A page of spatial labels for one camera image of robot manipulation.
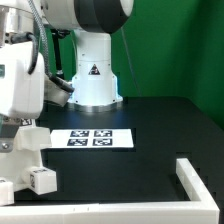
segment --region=black cable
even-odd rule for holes
[[[38,46],[38,41],[37,41],[36,37],[30,32],[14,34],[11,37],[12,44],[24,43],[24,42],[28,42],[28,41],[32,41],[32,43],[33,43],[32,58],[31,58],[30,66],[27,71],[28,74],[31,75],[36,68],[38,52],[39,52],[38,51],[39,46]]]
[[[56,29],[51,29],[53,44],[54,44],[54,55],[55,55],[55,64],[56,64],[56,76],[65,79],[64,72],[61,64],[61,53],[60,53],[60,45],[59,39],[65,38],[70,32],[59,31]]]
[[[59,79],[55,76],[52,75],[50,72],[50,63],[49,63],[49,49],[48,49],[48,43],[47,43],[47,35],[46,31],[43,25],[43,22],[38,14],[38,11],[36,9],[36,6],[33,2],[33,0],[27,0],[29,3],[29,6],[32,10],[34,19],[37,23],[37,26],[40,30],[40,36],[42,39],[42,44],[43,44],[43,56],[44,56],[44,64],[45,64],[45,74],[49,77],[49,79],[55,83],[57,86],[65,90],[66,92],[72,93],[74,92],[74,88],[72,88],[67,82],[65,82],[62,79]]]

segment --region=warning label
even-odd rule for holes
[[[99,69],[97,66],[94,64],[92,69],[89,72],[89,75],[100,75]]]

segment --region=cable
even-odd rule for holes
[[[39,53],[39,51],[38,51],[39,46],[38,46],[38,42],[37,42],[36,37],[30,32],[14,34],[11,37],[11,43],[12,44],[24,43],[24,42],[28,42],[28,41],[33,42],[31,63],[30,63],[30,66],[28,68],[28,71],[27,71],[27,73],[29,75],[31,75],[33,73],[34,69],[36,68],[38,53]]]
[[[73,93],[74,92],[74,88],[72,88],[67,82],[65,82],[64,80],[57,78],[55,76],[52,75],[52,73],[50,72],[50,63],[49,63],[49,48],[48,48],[48,43],[47,43],[47,35],[46,35],[46,31],[43,25],[43,22],[39,16],[39,13],[33,3],[33,0],[27,0],[29,3],[29,6],[32,10],[34,19],[37,23],[37,26],[40,30],[40,36],[41,36],[41,40],[42,40],[42,45],[43,45],[43,57],[44,57],[44,64],[45,64],[45,74],[49,77],[49,79],[55,83],[58,87],[60,87],[61,89],[63,89],[66,92],[69,93]]]
[[[33,0],[27,0],[29,3],[29,6],[32,10],[34,19],[37,23],[37,26],[40,30],[40,36],[42,40],[42,45],[43,45],[43,57],[44,57],[44,64],[45,64],[45,74],[50,78],[52,76],[50,72],[50,63],[49,63],[49,49],[48,49],[48,43],[47,43],[47,35],[46,31],[44,28],[44,25],[42,23],[42,20],[38,14],[38,11],[33,3]]]
[[[129,64],[129,68],[130,68],[130,71],[131,71],[132,79],[133,79],[133,82],[134,82],[134,85],[135,85],[135,89],[138,93],[138,96],[141,97],[142,92],[141,92],[141,90],[139,88],[139,85],[138,85],[138,82],[136,80],[135,70],[133,68],[133,64],[132,64],[132,60],[131,60],[131,56],[130,56],[130,52],[129,52],[129,47],[128,47],[128,43],[127,43],[127,39],[126,39],[123,27],[121,27],[121,34],[122,34],[122,39],[123,39],[123,42],[124,42],[124,46],[125,46],[125,50],[126,50],[126,54],[127,54],[127,58],[128,58],[128,64]]]

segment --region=white bracket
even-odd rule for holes
[[[176,172],[191,201],[0,208],[7,224],[218,224],[219,208],[187,159]]]

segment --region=white paper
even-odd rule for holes
[[[133,148],[130,129],[53,130],[52,148]]]

